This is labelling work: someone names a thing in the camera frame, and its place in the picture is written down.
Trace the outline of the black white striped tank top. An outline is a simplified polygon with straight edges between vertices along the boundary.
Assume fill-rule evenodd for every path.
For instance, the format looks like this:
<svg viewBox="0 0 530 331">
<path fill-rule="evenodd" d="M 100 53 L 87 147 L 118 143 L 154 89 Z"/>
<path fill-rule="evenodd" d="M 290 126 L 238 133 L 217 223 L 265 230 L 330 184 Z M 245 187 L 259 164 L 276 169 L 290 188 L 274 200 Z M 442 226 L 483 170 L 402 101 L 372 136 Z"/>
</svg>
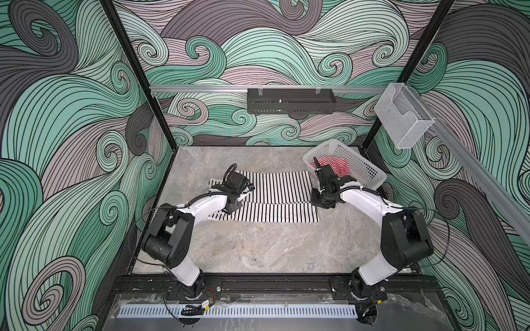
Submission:
<svg viewBox="0 0 530 331">
<path fill-rule="evenodd" d="M 240 171 L 255 190 L 231 213 L 219 211 L 208 216 L 216 221 L 268 223 L 317 223 L 317 208 L 311 204 L 311 177 L 308 172 L 259 173 Z"/>
</svg>

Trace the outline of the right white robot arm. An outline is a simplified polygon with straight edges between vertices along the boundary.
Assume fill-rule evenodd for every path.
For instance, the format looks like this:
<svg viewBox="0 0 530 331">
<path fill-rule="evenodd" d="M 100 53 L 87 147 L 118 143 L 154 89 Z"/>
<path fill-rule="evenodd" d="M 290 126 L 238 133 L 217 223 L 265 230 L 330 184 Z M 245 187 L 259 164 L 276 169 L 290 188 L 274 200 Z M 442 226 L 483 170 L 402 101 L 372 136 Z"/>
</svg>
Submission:
<svg viewBox="0 0 530 331">
<path fill-rule="evenodd" d="M 319 208 L 353 205 L 380 229 L 380 249 L 369 262 L 352 272 L 351 285 L 358 291 L 373 287 L 411 264 L 431 256 L 433 243 L 424 215 L 415 208 L 392 204 L 377 191 L 362 186 L 351 176 L 338 176 L 330 165 L 313 159 L 318 188 L 311 203 Z"/>
</svg>

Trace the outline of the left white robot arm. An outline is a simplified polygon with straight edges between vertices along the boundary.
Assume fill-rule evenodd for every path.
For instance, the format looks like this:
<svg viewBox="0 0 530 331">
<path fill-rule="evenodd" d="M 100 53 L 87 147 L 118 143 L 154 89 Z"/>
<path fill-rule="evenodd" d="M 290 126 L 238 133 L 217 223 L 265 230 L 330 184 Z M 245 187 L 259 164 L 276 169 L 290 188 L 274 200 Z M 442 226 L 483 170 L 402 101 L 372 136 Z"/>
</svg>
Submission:
<svg viewBox="0 0 530 331">
<path fill-rule="evenodd" d="M 237 172 L 237 165 L 232 164 L 222 182 L 215 184 L 207 193 L 181 206 L 161 205 L 144 233 L 141 249 L 160 262 L 180 284 L 195 286 L 202 271 L 189 257 L 194 227 L 217 212 L 233 214 L 254 190 L 250 179 Z"/>
</svg>

